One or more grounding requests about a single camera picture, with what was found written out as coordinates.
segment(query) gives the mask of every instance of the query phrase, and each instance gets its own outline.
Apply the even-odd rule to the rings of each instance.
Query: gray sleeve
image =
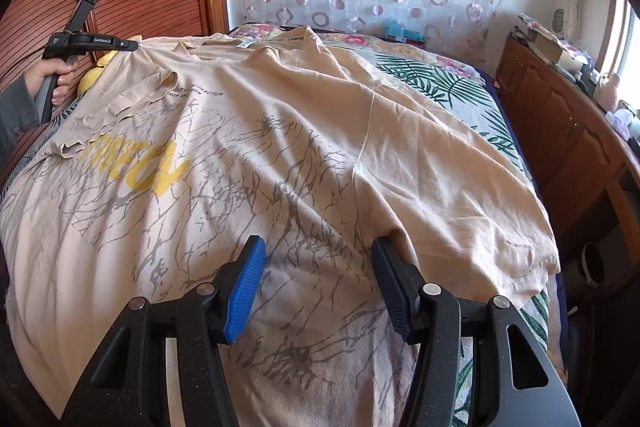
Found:
[[[18,134],[39,124],[33,99],[20,76],[0,92],[0,169],[9,163]]]

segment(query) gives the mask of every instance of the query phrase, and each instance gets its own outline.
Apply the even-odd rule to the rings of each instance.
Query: window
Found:
[[[613,2],[615,10],[612,13],[609,42],[600,71],[617,73],[620,76],[620,98],[633,108],[640,109],[640,20],[627,0]]]

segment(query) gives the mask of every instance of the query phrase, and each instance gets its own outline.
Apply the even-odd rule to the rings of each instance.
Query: wooden cabinet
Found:
[[[562,236],[622,167],[621,140],[577,87],[511,39],[496,77],[554,233]]]

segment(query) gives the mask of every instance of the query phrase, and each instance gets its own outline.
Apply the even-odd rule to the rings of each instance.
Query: bed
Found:
[[[244,25],[236,28],[231,36],[243,41],[276,38],[285,30],[271,25]],[[344,48],[373,64],[378,70],[394,77],[398,82],[411,86],[449,111],[463,123],[474,129],[489,142],[532,183],[526,163],[504,117],[491,78],[471,66],[434,55],[408,44],[391,43],[361,35],[319,34],[328,47]],[[20,160],[7,179],[2,190],[4,197],[13,182],[36,156],[38,150],[55,135],[64,121],[73,114],[80,99],[74,101],[59,117],[51,122]],[[561,354],[561,324],[566,321],[566,310],[559,277],[549,282],[538,295],[521,308],[521,314],[534,332],[538,342],[546,349],[549,358],[566,380]],[[458,396],[454,413],[455,427],[466,425],[470,405],[472,381],[472,343],[463,339],[462,357],[458,376]]]

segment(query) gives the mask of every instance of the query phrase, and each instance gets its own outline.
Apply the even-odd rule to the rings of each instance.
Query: beige t-shirt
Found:
[[[245,333],[223,347],[241,425],[395,425],[417,351],[370,245],[427,281],[521,306],[559,270],[542,204],[475,131],[308,28],[157,38],[117,54],[0,210],[20,361],[62,414],[126,302],[175,299],[261,235]]]

